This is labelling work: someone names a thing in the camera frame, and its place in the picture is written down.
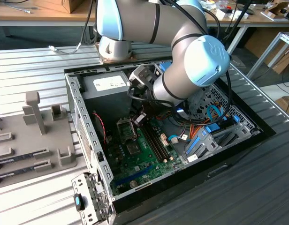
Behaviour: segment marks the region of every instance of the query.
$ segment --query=green circuit board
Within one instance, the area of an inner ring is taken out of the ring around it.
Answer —
[[[156,131],[156,136],[159,137],[163,133],[157,121],[150,121],[150,125]],[[165,147],[170,159],[159,162],[141,129],[138,128],[136,133],[137,139],[135,141],[129,140],[125,144],[120,142],[119,136],[113,135],[112,141],[108,145],[106,157],[114,175],[110,184],[114,195],[131,189],[131,179],[125,180],[128,177],[135,176],[133,180],[139,186],[178,168],[182,164],[171,145]]]

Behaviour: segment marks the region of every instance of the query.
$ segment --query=wooden table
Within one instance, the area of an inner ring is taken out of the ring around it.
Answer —
[[[73,13],[63,13],[48,8],[31,9],[28,14],[3,3],[0,3],[0,26],[84,26],[89,10],[90,0],[85,0]],[[33,1],[18,4],[21,7],[32,7]],[[93,26],[95,21],[94,6],[88,23]]]
[[[51,9],[39,7],[38,10],[32,10],[32,14],[24,13],[0,3],[0,26],[84,26],[87,17],[90,0],[85,0],[72,14],[62,13]],[[32,6],[33,2],[28,1],[20,4],[22,6]],[[235,8],[235,3],[230,2],[230,6]],[[235,35],[228,52],[231,54],[237,44],[245,34],[249,27],[289,27],[289,22],[272,22],[260,14],[263,10],[256,7],[255,14],[250,15],[248,19],[243,19],[239,23],[239,31]],[[221,26],[227,27],[230,23],[230,18],[222,19]],[[94,10],[91,14],[91,19],[88,26],[93,26],[95,21]],[[207,23],[210,27],[216,27],[214,19],[207,15]]]

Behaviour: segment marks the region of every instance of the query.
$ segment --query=floor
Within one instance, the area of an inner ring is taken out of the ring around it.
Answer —
[[[44,48],[48,45],[74,46],[77,45],[82,28],[81,27],[9,27],[12,37],[5,37],[3,29],[0,27],[0,50]],[[236,48],[233,52],[244,64],[245,68],[240,68],[244,73],[248,73],[257,57],[245,48]],[[264,74],[268,67],[263,64],[254,77]],[[285,73],[284,80],[289,80],[289,73]],[[269,70],[265,75],[255,81],[259,87],[281,83],[281,75]]]

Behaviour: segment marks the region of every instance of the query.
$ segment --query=ram slot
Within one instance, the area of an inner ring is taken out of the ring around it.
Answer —
[[[168,159],[169,156],[168,156],[167,151],[162,146],[159,138],[156,136],[156,134],[154,133],[154,131],[150,127],[150,125],[145,124],[142,127],[142,132],[143,132],[145,138],[147,139],[147,141],[149,142],[149,145],[150,145],[151,149],[153,150],[158,161],[163,162],[165,159]]]

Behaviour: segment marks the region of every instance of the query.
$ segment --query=slatted metal table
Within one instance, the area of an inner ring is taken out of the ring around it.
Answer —
[[[170,48],[140,43],[133,51],[138,58],[171,54]],[[0,115],[20,114],[29,90],[39,91],[41,109],[68,108],[63,70],[98,63],[91,46],[74,55],[45,48],[0,51]],[[229,170],[131,224],[289,224],[289,116],[236,68],[229,72],[233,90],[277,135]],[[77,166],[0,188],[0,224],[81,224],[71,180],[87,169],[69,123]]]

